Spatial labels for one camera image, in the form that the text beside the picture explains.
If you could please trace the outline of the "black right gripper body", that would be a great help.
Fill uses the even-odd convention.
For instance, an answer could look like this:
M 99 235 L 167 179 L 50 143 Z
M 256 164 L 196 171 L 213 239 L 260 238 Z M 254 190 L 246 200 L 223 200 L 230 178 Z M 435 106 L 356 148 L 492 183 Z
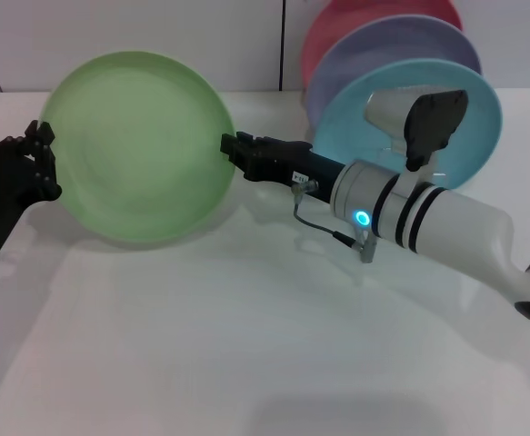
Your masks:
M 287 142 L 269 138 L 265 146 L 241 144 L 244 178 L 251 182 L 272 182 L 286 186 L 314 180 L 318 188 L 310 193 L 315 199 L 330 203 L 333 186 L 345 168 L 313 152 L 307 142 Z

